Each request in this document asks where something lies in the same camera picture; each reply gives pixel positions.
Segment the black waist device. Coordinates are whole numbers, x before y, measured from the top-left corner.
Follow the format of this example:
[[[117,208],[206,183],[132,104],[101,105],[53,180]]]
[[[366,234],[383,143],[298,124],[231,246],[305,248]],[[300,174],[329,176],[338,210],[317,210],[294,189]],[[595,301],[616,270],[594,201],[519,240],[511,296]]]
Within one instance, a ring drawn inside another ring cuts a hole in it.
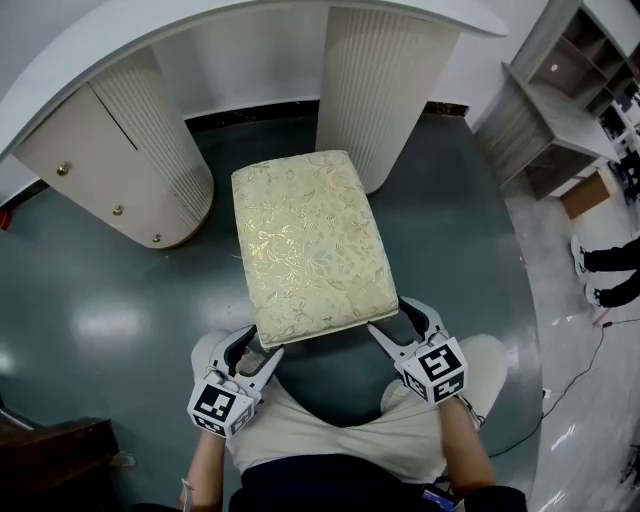
[[[433,484],[425,484],[421,490],[422,501],[429,506],[430,512],[453,512],[454,497]]]

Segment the person's beige trousers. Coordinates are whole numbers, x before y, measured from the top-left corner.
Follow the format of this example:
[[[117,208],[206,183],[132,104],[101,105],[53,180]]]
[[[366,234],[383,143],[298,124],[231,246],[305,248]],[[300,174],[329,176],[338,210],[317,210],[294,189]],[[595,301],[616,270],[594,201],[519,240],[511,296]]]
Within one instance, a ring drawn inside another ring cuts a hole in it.
[[[473,421],[487,415],[507,376],[504,345],[489,335],[466,339],[468,364],[463,401]],[[400,481],[434,481],[445,469],[438,410],[400,380],[391,381],[381,398],[379,418],[354,427],[333,426],[302,407],[277,380],[264,388],[265,402],[227,446],[240,472],[278,459],[342,454],[370,461]]]

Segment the person's right forearm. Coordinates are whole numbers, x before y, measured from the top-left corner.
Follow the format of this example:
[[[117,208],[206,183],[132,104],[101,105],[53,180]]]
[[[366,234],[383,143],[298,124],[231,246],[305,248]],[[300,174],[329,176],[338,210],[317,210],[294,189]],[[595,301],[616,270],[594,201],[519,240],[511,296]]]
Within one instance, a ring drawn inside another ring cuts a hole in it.
[[[438,415],[455,499],[461,501],[472,491],[495,485],[493,467],[466,404],[458,397],[450,398],[438,405]]]

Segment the person's left forearm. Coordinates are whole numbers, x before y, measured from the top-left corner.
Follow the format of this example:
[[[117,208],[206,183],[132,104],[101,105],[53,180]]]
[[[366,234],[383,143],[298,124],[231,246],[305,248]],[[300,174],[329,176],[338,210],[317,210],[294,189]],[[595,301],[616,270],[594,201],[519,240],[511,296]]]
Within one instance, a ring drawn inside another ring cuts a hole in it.
[[[201,432],[186,478],[193,512],[222,512],[225,448],[222,437]]]

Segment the cream upholstered stool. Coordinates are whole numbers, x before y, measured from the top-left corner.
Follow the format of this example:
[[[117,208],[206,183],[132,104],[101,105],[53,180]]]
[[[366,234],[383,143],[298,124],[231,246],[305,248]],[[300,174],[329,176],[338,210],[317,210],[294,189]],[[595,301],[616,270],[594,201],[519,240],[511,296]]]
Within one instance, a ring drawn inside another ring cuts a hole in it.
[[[395,315],[389,261],[345,151],[255,163],[231,176],[260,344],[272,349]]]

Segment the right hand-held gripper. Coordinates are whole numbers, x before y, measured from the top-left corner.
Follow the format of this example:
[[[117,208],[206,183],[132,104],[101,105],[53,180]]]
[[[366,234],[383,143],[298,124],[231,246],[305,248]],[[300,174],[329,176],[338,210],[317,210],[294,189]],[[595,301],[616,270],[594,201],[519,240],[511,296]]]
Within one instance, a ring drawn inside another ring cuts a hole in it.
[[[375,341],[396,362],[404,384],[427,403],[441,403],[460,394],[467,385],[468,365],[456,338],[448,339],[439,313],[406,296],[399,297],[399,308],[422,342],[438,343],[416,349],[415,340],[400,343],[373,323],[367,324]]]

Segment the dark wooden slatted furniture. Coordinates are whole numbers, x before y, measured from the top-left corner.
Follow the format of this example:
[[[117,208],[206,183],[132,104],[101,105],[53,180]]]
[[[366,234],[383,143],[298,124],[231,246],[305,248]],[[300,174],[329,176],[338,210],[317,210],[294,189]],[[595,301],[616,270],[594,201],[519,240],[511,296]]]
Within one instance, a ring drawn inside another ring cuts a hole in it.
[[[111,422],[41,426],[0,396],[0,512],[124,512],[114,490]]]

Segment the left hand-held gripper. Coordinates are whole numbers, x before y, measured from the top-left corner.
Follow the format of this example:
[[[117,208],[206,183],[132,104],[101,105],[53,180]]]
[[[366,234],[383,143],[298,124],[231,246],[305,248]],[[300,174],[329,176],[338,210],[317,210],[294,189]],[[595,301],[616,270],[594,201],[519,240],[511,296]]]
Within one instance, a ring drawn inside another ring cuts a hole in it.
[[[261,391],[285,351],[279,347],[262,354],[247,349],[256,333],[255,325],[230,333],[215,346],[212,367],[194,374],[187,412],[195,426],[231,438],[256,415]]]

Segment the brown cardboard box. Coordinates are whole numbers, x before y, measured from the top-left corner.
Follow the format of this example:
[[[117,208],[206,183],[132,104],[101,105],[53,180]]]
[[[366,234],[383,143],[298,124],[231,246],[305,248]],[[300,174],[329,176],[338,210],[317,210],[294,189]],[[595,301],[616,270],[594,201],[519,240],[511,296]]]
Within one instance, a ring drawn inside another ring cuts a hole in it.
[[[611,198],[618,191],[615,182],[596,171],[560,196],[569,219],[574,220]]]

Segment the person's dark shirt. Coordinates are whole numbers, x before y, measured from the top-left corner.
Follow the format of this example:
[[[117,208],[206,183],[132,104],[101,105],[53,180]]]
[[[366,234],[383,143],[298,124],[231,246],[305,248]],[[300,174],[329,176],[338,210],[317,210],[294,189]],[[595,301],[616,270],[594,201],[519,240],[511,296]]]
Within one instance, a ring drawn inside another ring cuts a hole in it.
[[[241,476],[228,512],[528,512],[521,491],[487,486],[456,503],[430,499],[381,467],[347,455],[309,455],[259,464]]]

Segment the white kidney-shaped vanity desk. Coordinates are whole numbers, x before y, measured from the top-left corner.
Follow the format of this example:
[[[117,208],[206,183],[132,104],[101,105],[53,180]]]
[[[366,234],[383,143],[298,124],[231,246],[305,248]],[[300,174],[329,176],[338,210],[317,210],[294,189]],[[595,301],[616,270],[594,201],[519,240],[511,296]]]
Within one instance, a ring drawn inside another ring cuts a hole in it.
[[[0,162],[16,157],[142,246],[183,243],[208,216],[214,182],[152,44],[210,21],[311,5],[328,11],[315,147],[346,151],[369,193],[387,180],[460,36],[509,32],[482,0],[108,0],[0,99]],[[63,163],[69,172],[58,176]]]

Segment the grey wooden shelf desk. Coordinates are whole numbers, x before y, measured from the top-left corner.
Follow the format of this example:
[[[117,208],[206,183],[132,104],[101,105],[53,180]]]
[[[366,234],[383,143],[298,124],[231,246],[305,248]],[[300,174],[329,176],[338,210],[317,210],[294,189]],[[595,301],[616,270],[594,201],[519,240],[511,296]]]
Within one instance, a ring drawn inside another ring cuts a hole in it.
[[[615,161],[599,118],[640,75],[640,0],[549,0],[476,136],[501,186],[536,198]]]

